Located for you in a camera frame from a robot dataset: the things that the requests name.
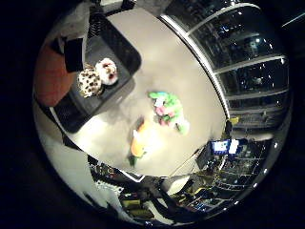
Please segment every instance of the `desk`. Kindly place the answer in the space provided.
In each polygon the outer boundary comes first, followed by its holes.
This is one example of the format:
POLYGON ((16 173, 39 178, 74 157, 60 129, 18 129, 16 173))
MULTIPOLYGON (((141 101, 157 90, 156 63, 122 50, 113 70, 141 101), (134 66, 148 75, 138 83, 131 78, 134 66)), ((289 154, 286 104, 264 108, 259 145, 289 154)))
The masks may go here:
MULTIPOLYGON (((225 114, 204 70, 185 44, 161 21, 143 9, 127 10, 109 17, 115 27, 139 51, 142 64, 133 78, 76 134, 67 136, 83 151, 118 169, 141 175, 169 176, 209 139, 218 139, 225 114), (147 93, 176 94, 191 123, 187 135, 162 127, 155 121, 153 101, 147 93), (132 130, 140 117, 152 124, 153 152, 128 161, 132 130)), ((176 175, 190 172, 187 163, 176 175)))

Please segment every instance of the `stuffed animal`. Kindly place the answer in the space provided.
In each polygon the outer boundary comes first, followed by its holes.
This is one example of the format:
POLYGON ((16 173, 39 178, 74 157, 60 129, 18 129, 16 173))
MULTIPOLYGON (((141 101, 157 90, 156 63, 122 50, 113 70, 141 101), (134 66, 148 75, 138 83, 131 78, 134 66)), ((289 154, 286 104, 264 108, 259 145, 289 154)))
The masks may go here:
POLYGON ((112 85, 117 81, 117 69, 112 60, 104 58, 95 67, 89 64, 77 77, 78 88, 83 97, 102 94, 103 85, 112 85))
POLYGON ((137 158, 141 158, 144 154, 148 152, 148 129, 149 123, 144 120, 137 130, 133 130, 133 140, 132 140, 132 155, 137 158))
POLYGON ((184 118, 183 108, 180 100, 174 94, 165 92, 149 93, 149 97, 155 99, 155 112, 160 116, 160 124, 174 127, 182 135, 186 135, 190 130, 190 123, 184 118))
POLYGON ((95 69, 102 79, 103 84, 112 85, 117 81, 117 70, 114 62, 104 58, 96 63, 95 69))
POLYGON ((102 80, 94 68, 87 68, 80 72, 77 83, 83 97, 91 97, 103 92, 102 80))

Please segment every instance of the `computer monitor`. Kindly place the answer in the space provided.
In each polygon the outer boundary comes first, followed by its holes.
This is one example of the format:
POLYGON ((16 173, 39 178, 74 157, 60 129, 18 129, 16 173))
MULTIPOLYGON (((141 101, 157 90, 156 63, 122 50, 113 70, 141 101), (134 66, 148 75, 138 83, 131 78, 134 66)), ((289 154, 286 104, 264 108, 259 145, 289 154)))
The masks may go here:
POLYGON ((239 141, 235 139, 226 139, 211 141, 211 149, 214 155, 235 155, 238 151, 239 141))

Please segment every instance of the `yellow plush toy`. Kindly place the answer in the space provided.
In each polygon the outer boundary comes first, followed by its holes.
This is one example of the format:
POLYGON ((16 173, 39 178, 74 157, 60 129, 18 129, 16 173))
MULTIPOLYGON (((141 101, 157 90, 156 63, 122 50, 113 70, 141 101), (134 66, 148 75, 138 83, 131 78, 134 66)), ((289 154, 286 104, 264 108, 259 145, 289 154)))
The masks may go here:
POLYGON ((147 136, 148 136, 149 122, 144 120, 137 130, 133 130, 132 140, 132 155, 138 158, 147 153, 147 136))

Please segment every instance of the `green plush toy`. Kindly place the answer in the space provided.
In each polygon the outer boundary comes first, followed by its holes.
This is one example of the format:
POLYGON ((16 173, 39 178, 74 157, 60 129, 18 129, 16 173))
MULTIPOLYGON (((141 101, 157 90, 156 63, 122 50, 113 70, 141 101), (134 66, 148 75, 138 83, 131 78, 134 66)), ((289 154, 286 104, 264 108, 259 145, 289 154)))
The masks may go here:
POLYGON ((149 97, 155 99, 155 112, 160 116, 160 124, 178 128, 182 135, 190 130, 190 123, 184 118, 182 104, 174 94, 165 92, 149 93, 149 97))

